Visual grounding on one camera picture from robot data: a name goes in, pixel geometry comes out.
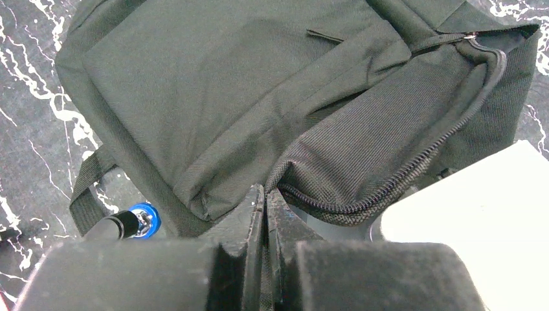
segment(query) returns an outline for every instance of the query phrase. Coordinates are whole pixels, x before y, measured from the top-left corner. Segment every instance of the zipper teeth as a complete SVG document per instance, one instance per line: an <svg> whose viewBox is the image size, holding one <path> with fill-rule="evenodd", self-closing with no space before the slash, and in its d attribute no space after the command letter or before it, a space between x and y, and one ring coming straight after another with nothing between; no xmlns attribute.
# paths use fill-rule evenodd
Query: zipper teeth
<svg viewBox="0 0 549 311"><path fill-rule="evenodd" d="M469 42L474 47L476 47L477 49L480 49L481 51L492 51L497 56L500 56L500 57L503 54L502 51L499 51L496 49L481 47L474 39L470 39ZM405 180L407 177L409 177L410 172L413 172L413 170L416 167L421 165L425 160L429 158L429 156L433 152L435 152L444 142L446 142L446 140L448 140L450 136L454 135L460 128L462 128L465 124L467 124L467 122L469 122L475 116L475 113L484 105L484 102L486 101L486 97L487 95L484 98L482 98L482 100L480 101L480 104L476 109L474 109L473 111L470 111L460 122L458 122L455 126L453 126L446 134L441 136L435 143L431 144L430 147L422 151L418 156L416 156L414 159L408 162L408 164L406 164L405 167L400 168L394 175L391 176L391 178L385 183L385 185L383 185L373 195L371 195L370 197L362 201L351 203L349 205L338 206L335 204L319 202L318 200L315 200L307 196L306 194L299 191L294 186L289 185L287 183L279 183L277 186L280 190L284 192L288 192L289 194L294 196L296 199L304 202L308 206L313 207L315 209L319 209L327 213L353 214L353 213L365 211L367 208L379 203L393 189L398 188L399 183Z"/></svg>

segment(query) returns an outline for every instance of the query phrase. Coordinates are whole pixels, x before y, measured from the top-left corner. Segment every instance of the bag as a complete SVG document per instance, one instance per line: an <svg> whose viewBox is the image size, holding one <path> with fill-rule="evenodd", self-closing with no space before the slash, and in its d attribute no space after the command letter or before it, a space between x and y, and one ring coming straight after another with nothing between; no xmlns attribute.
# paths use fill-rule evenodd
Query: bag
<svg viewBox="0 0 549 311"><path fill-rule="evenodd" d="M538 28L463 0L83 0L56 68L104 145L71 214L81 234L104 216L89 186L118 165L168 234L255 183L360 224L512 143Z"/></svg>

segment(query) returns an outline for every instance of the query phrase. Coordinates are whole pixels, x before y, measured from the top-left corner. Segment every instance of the white object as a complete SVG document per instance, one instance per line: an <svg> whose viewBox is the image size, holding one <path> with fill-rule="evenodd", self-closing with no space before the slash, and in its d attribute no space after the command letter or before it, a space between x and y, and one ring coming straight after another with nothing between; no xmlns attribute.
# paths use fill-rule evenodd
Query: white object
<svg viewBox="0 0 549 311"><path fill-rule="evenodd" d="M389 207L393 242L453 248L491 311L549 310L549 161L527 141Z"/></svg>

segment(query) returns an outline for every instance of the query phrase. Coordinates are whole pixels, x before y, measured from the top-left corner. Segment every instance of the backpack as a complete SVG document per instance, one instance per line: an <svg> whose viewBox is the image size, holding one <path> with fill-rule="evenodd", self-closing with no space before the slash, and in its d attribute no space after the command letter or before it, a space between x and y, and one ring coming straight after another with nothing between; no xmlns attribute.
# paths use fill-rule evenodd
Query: backpack
<svg viewBox="0 0 549 311"><path fill-rule="evenodd" d="M71 215L115 165L169 235L198 236L251 185L336 225L513 142L539 26L464 0L83 0L56 57L103 145Z"/></svg>

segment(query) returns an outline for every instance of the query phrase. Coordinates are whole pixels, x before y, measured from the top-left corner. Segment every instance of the marble surface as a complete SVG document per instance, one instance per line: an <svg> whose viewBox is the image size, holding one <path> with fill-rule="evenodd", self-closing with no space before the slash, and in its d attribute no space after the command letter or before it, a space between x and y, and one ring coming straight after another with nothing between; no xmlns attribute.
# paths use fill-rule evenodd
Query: marble surface
<svg viewBox="0 0 549 311"><path fill-rule="evenodd" d="M542 24L537 72L516 139L528 140L549 158L544 129L549 129L549 5L540 0L470 1L503 23ZM78 239L69 198L82 159L101 144L54 69L78 3L0 0L0 230L22 232L18 240L0 244L0 295L8 307L46 250ZM95 192L110 210L143 200L123 171L106 179Z"/></svg>

